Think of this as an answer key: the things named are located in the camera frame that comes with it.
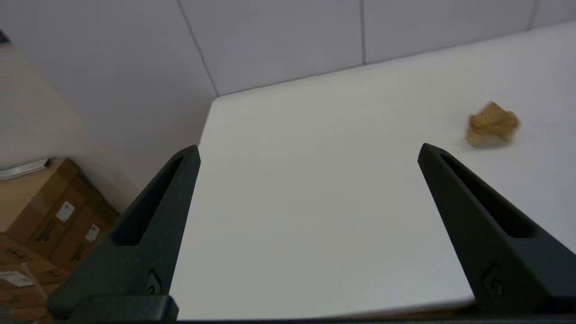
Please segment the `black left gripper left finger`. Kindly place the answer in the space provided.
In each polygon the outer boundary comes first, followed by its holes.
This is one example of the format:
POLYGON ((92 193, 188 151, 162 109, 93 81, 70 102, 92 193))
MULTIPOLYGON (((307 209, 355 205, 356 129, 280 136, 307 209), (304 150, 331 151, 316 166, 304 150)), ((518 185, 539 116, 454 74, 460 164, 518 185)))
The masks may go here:
POLYGON ((177 316, 169 291, 199 168, 196 145, 177 152, 49 296, 51 315, 177 316))

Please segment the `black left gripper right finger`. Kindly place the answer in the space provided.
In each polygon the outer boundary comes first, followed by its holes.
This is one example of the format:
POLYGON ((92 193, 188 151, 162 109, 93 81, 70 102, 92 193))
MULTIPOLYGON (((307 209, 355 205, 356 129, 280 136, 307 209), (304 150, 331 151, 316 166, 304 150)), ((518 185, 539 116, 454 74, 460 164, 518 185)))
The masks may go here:
POLYGON ((418 164, 482 311, 575 312, 574 252, 446 150, 425 143, 418 164))

